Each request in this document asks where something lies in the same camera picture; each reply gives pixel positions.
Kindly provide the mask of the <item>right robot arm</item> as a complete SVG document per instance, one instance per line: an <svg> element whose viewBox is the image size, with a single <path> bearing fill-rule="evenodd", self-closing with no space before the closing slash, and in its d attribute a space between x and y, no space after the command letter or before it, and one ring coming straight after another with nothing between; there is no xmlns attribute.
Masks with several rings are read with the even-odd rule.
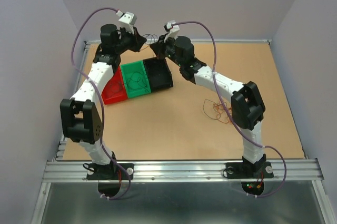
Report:
<svg viewBox="0 0 337 224"><path fill-rule="evenodd" d="M229 101L230 121L243 138L242 162L226 167L228 178L255 178L261 174L266 162L262 144L262 120L265 105L257 85L238 82L214 71L194 54L194 45L185 36L168 38L160 36L150 45L158 59L168 58L180 68L188 81L203 86Z"/></svg>

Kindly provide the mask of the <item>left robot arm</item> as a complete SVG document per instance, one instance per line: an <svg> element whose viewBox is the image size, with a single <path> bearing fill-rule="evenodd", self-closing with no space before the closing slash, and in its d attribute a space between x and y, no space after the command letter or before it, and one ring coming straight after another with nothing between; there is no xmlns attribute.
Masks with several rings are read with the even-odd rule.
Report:
<svg viewBox="0 0 337 224"><path fill-rule="evenodd" d="M97 110L102 92L117 72L121 54L139 52L146 38L133 25L118 28L114 24L101 27L101 43L88 75L70 99L60 103L63 134L85 149L92 162L83 165L88 180L111 180L121 175L116 157L103 142L103 115Z"/></svg>

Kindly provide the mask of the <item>green plastic bin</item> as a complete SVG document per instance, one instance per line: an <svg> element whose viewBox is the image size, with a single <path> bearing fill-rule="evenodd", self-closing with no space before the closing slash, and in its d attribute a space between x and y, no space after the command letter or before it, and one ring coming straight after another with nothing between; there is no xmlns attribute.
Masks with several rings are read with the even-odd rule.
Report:
<svg viewBox="0 0 337 224"><path fill-rule="evenodd" d="M151 94L143 61L122 64L121 71L129 99Z"/></svg>

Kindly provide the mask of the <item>red plastic bin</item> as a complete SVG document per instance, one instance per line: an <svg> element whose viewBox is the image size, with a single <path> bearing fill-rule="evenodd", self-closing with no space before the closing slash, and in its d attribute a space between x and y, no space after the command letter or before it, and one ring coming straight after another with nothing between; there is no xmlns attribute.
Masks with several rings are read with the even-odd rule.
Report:
<svg viewBox="0 0 337 224"><path fill-rule="evenodd" d="M105 105L122 102L128 99L120 67L118 67L113 77L107 82L101 96Z"/></svg>

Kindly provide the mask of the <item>orange black wire ball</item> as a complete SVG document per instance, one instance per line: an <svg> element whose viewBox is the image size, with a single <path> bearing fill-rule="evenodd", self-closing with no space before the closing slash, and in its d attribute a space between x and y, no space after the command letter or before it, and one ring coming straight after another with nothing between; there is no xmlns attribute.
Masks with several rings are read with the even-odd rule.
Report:
<svg viewBox="0 0 337 224"><path fill-rule="evenodd" d="M219 121L223 124L232 124L231 119L225 109L232 114L232 108L225 102L225 106L221 102L214 102L210 99L205 99L203 102L203 113L211 120Z"/></svg>

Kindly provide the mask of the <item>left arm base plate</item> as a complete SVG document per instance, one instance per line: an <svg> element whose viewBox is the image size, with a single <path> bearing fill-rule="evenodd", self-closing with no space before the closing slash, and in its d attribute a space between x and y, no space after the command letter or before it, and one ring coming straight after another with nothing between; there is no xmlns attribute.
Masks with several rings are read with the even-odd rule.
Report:
<svg viewBox="0 0 337 224"><path fill-rule="evenodd" d="M95 163L83 164L83 168L87 172L87 180L128 180L128 177L133 179L134 164L122 163L120 166L117 166L112 161L107 165Z"/></svg>

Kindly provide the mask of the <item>black plastic bin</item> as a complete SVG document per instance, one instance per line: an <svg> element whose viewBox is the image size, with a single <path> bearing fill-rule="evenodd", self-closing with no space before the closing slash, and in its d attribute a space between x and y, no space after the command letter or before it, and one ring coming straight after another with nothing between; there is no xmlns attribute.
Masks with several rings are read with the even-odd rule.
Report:
<svg viewBox="0 0 337 224"><path fill-rule="evenodd" d="M173 87L172 74L165 59L155 57L143 60L151 92Z"/></svg>

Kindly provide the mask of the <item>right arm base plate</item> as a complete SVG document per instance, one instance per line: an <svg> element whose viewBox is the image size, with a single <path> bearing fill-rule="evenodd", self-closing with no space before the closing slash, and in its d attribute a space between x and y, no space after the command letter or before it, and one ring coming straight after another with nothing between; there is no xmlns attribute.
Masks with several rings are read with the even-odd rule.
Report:
<svg viewBox="0 0 337 224"><path fill-rule="evenodd" d="M259 168L251 163L228 162L225 164L223 174L228 179L257 179L263 175L263 178L274 178L273 169L270 162L263 163Z"/></svg>

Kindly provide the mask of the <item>aluminium frame rail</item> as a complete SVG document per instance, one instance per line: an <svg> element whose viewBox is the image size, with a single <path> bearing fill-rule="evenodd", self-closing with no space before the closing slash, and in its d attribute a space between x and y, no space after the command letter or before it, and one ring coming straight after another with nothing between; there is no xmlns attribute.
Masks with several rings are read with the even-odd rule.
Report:
<svg viewBox="0 0 337 224"><path fill-rule="evenodd" d="M87 154L61 144L62 160L46 165L34 223L336 223L319 162L306 159L268 43L218 43L217 70L258 84L266 105L264 142L274 178L266 198L246 196L222 172L241 158L230 124L210 119L216 95L185 81L169 64L174 87L106 108L107 145L134 163L129 192L101 199L87 181Z"/></svg>

